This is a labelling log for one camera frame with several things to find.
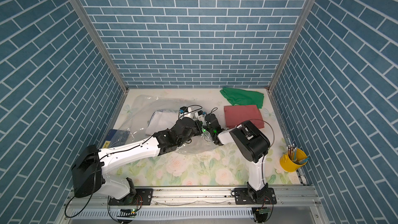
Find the pens in yellow cup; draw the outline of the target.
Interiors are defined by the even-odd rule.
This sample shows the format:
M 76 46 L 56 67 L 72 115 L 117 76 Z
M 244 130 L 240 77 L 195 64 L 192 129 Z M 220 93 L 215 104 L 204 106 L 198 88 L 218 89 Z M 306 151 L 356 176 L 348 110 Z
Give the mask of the pens in yellow cup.
M 309 160 L 309 157 L 305 157 L 303 159 L 299 159 L 297 157 L 298 148 L 294 144 L 293 145 L 288 145 L 287 149 L 288 149 L 288 157 L 294 163 L 302 165 L 302 164 L 305 164 Z

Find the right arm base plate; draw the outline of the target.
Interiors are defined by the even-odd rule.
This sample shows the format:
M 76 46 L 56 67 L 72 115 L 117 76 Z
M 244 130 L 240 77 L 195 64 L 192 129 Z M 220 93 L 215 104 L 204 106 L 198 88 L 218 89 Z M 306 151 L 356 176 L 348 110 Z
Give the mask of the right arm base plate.
M 235 199 L 236 205 L 262 205 L 263 203 L 268 205 L 277 204 L 273 188 L 263 188 L 259 191 L 248 188 L 234 188 L 231 194 Z

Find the red garment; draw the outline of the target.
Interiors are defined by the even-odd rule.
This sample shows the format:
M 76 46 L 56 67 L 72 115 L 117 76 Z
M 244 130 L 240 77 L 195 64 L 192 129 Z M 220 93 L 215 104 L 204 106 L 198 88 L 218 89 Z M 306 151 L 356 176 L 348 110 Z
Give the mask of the red garment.
M 247 120 L 250 120 L 258 129 L 264 128 L 261 112 L 256 105 L 225 106 L 224 115 L 228 128 L 233 128 Z

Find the floral table mat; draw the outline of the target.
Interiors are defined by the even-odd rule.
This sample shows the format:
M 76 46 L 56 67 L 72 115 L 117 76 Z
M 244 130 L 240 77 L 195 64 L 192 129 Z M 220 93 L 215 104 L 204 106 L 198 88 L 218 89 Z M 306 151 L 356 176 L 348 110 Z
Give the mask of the floral table mat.
M 264 94 L 263 107 L 260 109 L 265 121 L 262 132 L 273 143 L 264 159 L 263 173 L 271 185 L 301 184 L 296 172 L 286 172 L 280 166 L 280 158 L 286 152 L 286 141 L 282 134 L 274 108 L 266 89 L 258 89 Z M 123 102 L 122 109 L 114 129 L 131 120 L 154 98 L 182 99 L 189 106 L 197 104 L 215 114 L 220 125 L 225 128 L 224 107 L 229 104 L 219 89 L 131 89 Z M 118 178 L 131 178 L 136 186 L 226 186 L 244 185 L 248 181 L 247 160 L 241 155 L 237 146 L 227 144 L 214 146 L 195 137 L 192 143 L 176 152 L 166 155 L 138 160 L 112 170 Z

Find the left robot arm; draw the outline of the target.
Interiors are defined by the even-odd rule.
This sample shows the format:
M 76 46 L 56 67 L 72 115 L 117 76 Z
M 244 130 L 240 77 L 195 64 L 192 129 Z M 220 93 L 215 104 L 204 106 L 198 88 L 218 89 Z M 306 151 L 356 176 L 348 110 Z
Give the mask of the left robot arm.
M 178 150 L 195 136 L 200 136 L 203 122 L 196 115 L 180 117 L 170 128 L 149 138 L 113 148 L 86 147 L 71 167 L 74 196 L 83 198 L 99 193 L 117 200 L 134 195 L 130 178 L 114 177 L 110 172 L 128 163 L 157 157 Z

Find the yellow cup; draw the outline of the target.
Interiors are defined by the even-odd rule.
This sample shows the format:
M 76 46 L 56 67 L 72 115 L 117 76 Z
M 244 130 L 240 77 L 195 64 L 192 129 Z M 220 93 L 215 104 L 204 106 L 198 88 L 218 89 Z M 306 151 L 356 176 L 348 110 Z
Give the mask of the yellow cup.
M 294 151 L 290 151 L 287 154 L 281 156 L 279 162 L 280 166 L 286 172 L 295 172 L 305 164 L 307 164 L 309 157 L 307 154 L 299 148 Z

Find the aluminium front rail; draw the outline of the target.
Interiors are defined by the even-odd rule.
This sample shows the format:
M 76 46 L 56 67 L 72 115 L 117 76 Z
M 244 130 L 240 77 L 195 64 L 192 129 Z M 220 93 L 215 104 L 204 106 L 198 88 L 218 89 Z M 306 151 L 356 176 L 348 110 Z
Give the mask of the aluminium front rail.
M 109 206 L 110 197 L 73 200 L 57 224 L 327 224 L 313 186 L 276 185 L 259 204 L 234 186 L 139 187 L 140 203 Z

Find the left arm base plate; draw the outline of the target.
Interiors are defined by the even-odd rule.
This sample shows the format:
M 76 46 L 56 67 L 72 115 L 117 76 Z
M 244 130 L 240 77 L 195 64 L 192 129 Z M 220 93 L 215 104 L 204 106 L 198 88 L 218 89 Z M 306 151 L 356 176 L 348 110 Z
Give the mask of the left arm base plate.
M 152 188 L 138 188 L 136 189 L 135 194 L 129 193 L 127 196 L 125 196 L 120 200 L 111 197 L 108 201 L 108 205 L 110 206 L 136 205 L 138 207 L 146 206 L 150 205 L 152 196 L 153 196 Z

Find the white patterned tank top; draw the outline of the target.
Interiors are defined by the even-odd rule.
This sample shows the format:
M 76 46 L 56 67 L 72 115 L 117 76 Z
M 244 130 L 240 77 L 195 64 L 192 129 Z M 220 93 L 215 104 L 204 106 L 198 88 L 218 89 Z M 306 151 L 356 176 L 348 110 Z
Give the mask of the white patterned tank top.
M 176 123 L 178 115 L 178 111 L 166 109 L 155 111 L 149 120 L 145 134 L 153 135 L 161 131 L 169 131 Z

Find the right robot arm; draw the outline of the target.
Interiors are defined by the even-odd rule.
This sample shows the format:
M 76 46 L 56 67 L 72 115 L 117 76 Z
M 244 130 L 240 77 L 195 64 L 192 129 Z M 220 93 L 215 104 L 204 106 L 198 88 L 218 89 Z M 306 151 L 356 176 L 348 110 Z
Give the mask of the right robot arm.
M 259 128 L 254 119 L 243 121 L 237 126 L 225 130 L 221 127 L 215 114 L 204 117 L 205 130 L 215 145 L 223 146 L 234 143 L 242 156 L 248 161 L 249 180 L 247 183 L 248 197 L 252 203 L 263 203 L 266 199 L 273 204 L 271 192 L 264 177 L 263 163 L 272 143 Z

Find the clear plastic vacuum bag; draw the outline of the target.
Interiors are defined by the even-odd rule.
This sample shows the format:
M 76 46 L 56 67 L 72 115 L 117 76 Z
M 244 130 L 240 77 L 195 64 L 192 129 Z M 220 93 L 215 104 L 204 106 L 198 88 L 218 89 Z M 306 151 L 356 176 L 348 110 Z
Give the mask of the clear plastic vacuum bag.
M 210 113 L 203 104 L 193 100 L 168 99 L 150 95 L 138 96 L 131 105 L 125 106 L 127 112 L 124 123 L 110 131 L 108 144 L 104 148 L 118 148 L 148 139 L 156 132 L 172 128 L 177 120 L 193 117 L 205 122 Z

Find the green garment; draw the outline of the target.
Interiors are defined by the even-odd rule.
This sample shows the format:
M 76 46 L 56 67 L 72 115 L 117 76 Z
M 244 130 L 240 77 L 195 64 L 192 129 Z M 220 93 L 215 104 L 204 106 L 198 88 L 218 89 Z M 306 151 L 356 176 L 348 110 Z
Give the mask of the green garment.
M 258 109 L 263 107 L 264 94 L 261 92 L 222 88 L 220 93 L 231 105 L 255 105 Z

